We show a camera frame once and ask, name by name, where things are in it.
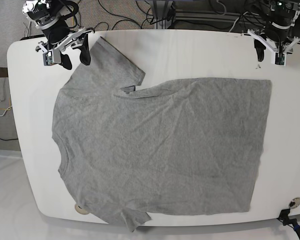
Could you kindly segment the beige table grommet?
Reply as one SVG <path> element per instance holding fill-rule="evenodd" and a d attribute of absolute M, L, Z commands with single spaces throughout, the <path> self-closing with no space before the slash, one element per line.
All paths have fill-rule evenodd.
<path fill-rule="evenodd" d="M 83 208 L 81 208 L 77 203 L 74 205 L 74 209 L 77 213 L 81 214 L 81 215 L 88 215 L 89 212 Z"/>

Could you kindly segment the aluminium frame post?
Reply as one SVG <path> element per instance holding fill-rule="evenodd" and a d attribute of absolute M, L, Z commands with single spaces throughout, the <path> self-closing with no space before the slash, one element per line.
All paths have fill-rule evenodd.
<path fill-rule="evenodd" d="M 174 22 L 175 8 L 173 0 L 149 0 L 149 5 L 152 11 L 152 22 L 156 30 L 166 30 Z"/>

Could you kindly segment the grey t-shirt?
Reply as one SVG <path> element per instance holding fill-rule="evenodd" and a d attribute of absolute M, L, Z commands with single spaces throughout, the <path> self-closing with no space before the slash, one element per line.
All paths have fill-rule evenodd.
<path fill-rule="evenodd" d="M 74 201 L 134 231 L 151 213 L 250 210 L 270 80 L 190 78 L 137 89 L 145 72 L 100 37 L 59 90 L 52 138 Z"/>

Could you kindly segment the silver table grommet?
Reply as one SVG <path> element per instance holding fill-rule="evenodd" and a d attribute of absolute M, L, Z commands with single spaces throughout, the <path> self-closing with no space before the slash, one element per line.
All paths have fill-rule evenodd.
<path fill-rule="evenodd" d="M 295 197 L 295 198 L 293 198 L 293 199 L 289 202 L 288 207 L 289 207 L 290 209 L 295 209 L 295 208 L 297 208 L 299 205 L 300 205 L 300 197 Z"/>

